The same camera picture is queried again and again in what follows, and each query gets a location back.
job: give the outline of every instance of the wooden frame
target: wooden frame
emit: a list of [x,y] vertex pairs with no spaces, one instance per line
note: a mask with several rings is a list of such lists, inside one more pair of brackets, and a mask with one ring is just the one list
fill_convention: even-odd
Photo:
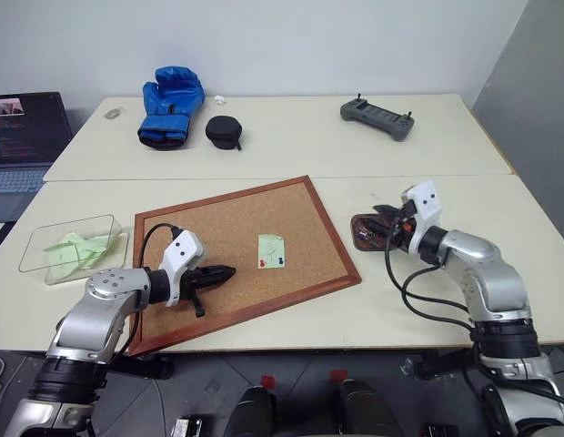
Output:
[[[232,326],[234,324],[240,323],[242,321],[254,319],[255,317],[268,314],[269,312],[275,310],[281,310],[285,307],[297,304],[299,302],[310,300],[324,294],[328,294],[332,291],[344,289],[352,285],[358,284],[361,278],[357,272],[353,261],[349,257],[345,246],[343,245],[340,236],[335,230],[330,217],[328,216],[325,208],[318,196],[312,181],[308,176],[301,178],[292,178],[289,180],[284,180],[281,182],[276,182],[273,184],[268,184],[261,187],[244,189],[241,191],[224,194],[221,196],[215,196],[213,198],[204,198],[201,200],[196,200],[193,202],[188,202],[181,205],[175,205],[172,207],[156,209],[153,211],[143,212],[135,215],[135,233],[134,233],[134,252],[133,252],[133,265],[136,266],[138,263],[138,254],[140,253],[143,238],[145,236],[145,222],[146,219],[150,219],[157,216],[162,216],[165,214],[170,214],[184,209],[197,208],[205,205],[222,202],[230,200],[233,198],[241,198],[244,196],[250,196],[253,194],[269,191],[272,189],[287,187],[294,184],[304,184],[310,199],[316,209],[319,218],[321,219],[323,226],[332,240],[332,245],[334,246],[340,261],[342,262],[347,274],[333,280],[328,280],[326,282],[307,287],[302,290],[292,291],[288,294],[284,294],[274,299],[261,301],[258,304],[254,304],[245,307],[240,310],[232,311],[231,313],[219,316],[218,319],[211,320],[209,326],[194,326],[177,329],[172,332],[168,332],[165,335],[157,336],[152,339],[143,339],[143,325],[144,318],[141,318],[142,323],[139,325],[135,338],[130,345],[130,355],[137,355],[145,352],[156,351],[173,344],[180,343],[185,340],[191,340],[195,337],[213,332],[215,330],[221,330],[226,327]],[[131,329],[134,323],[134,317],[131,317]]]

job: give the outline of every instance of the white table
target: white table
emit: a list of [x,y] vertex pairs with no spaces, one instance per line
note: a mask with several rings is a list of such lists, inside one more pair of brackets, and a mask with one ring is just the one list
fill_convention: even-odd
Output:
[[[312,178],[496,175],[510,168],[457,95],[367,97],[416,125],[404,142],[339,114],[345,97],[208,99],[193,118],[186,146],[159,151],[142,145],[142,97],[105,99],[77,133],[46,181],[184,178]],[[115,107],[121,114],[107,119]],[[220,150],[206,138],[207,121],[236,117],[243,150]]]
[[[280,348],[392,348],[467,345],[464,331],[409,312],[388,280],[379,253],[354,249],[352,215],[373,205],[399,203],[400,192],[424,178],[315,178],[314,185],[347,247],[362,283],[204,337],[171,351]],[[564,241],[535,199],[514,175],[433,177],[444,215],[442,225],[495,242],[519,271],[529,291],[539,339],[564,341]],[[274,180],[142,180],[50,182],[44,185],[0,248],[0,349],[44,350],[55,324],[72,308],[82,280],[46,286],[17,271],[31,232],[48,224],[111,213],[132,231],[137,212],[249,188]],[[129,266],[132,238],[126,266]],[[422,263],[393,255],[400,278]],[[418,279],[415,291],[461,300],[445,274]],[[418,306],[459,316],[448,307]]]

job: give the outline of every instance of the green sticky note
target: green sticky note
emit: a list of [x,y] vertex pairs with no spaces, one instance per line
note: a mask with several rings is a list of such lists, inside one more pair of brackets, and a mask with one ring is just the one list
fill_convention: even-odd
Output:
[[275,234],[258,234],[257,267],[259,269],[281,269],[286,266],[284,239]]
[[44,249],[49,259],[49,274],[55,280],[71,275],[79,266],[76,246],[70,243],[60,243]]
[[80,269],[91,269],[106,251],[108,236],[83,239],[75,232],[70,232],[64,237],[64,242],[76,246],[78,260],[80,261],[78,267]]

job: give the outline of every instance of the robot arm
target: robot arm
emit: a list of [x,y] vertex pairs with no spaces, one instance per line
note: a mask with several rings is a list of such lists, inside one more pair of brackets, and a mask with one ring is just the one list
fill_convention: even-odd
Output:
[[402,220],[414,225],[403,247],[430,264],[441,265],[462,290],[474,324],[475,362],[496,382],[484,389],[483,399],[497,435],[527,435],[564,425],[562,403],[511,383],[559,395],[549,358],[537,343],[520,275],[493,243],[439,227],[441,205],[433,182],[410,188],[402,200]]
[[235,273],[228,266],[196,269],[203,252],[195,234],[182,230],[165,250],[159,270],[108,269],[88,279],[84,296],[59,323],[5,437],[76,435],[89,429],[96,390],[105,385],[126,317],[149,303],[172,306],[179,299],[193,300],[198,312],[195,289],[223,283]]

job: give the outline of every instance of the cork board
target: cork board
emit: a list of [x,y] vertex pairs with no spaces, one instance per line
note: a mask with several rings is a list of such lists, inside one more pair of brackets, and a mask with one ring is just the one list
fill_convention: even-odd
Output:
[[[201,265],[237,269],[225,284],[199,292],[206,316],[181,301],[150,305],[130,345],[131,355],[156,351],[304,300],[358,284],[361,278],[308,176],[137,214],[133,264],[155,224],[189,229],[206,246]],[[284,238],[283,269],[257,268],[258,234]],[[145,266],[156,267],[170,243],[159,230],[146,245]]]

